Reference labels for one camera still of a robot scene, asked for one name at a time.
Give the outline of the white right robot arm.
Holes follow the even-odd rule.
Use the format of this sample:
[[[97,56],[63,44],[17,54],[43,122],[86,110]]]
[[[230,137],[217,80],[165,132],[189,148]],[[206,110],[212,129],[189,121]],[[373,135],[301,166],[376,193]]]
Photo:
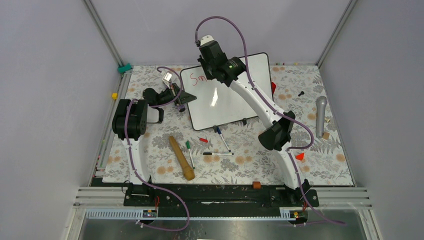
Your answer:
[[[285,112],[256,84],[250,74],[248,57],[227,58],[219,43],[211,36],[197,40],[198,58],[206,77],[217,80],[236,92],[257,114],[265,131],[258,136],[261,145],[271,151],[284,177],[287,201],[293,206],[301,205],[307,194],[304,190],[297,164],[291,155],[291,130],[296,122],[292,111]]]

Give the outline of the white whiteboard black frame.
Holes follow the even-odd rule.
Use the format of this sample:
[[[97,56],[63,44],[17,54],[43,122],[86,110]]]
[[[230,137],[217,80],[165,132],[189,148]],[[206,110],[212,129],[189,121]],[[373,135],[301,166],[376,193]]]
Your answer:
[[[248,56],[252,79],[273,99],[269,63],[268,54],[265,52]],[[180,76],[184,91],[196,96],[196,100],[187,104],[194,130],[205,130],[257,116],[235,91],[215,79],[208,80],[200,65],[184,68]]]

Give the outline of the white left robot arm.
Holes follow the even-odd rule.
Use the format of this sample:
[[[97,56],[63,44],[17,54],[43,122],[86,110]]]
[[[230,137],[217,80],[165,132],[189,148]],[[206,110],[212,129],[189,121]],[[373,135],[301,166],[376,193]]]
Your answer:
[[[129,182],[142,185],[151,178],[147,160],[144,154],[143,135],[148,124],[161,124],[165,111],[162,107],[174,104],[183,112],[185,104],[197,97],[184,91],[176,83],[172,83],[160,93],[153,88],[142,92],[142,99],[120,99],[112,119],[112,131],[122,141],[125,147],[130,169]]]

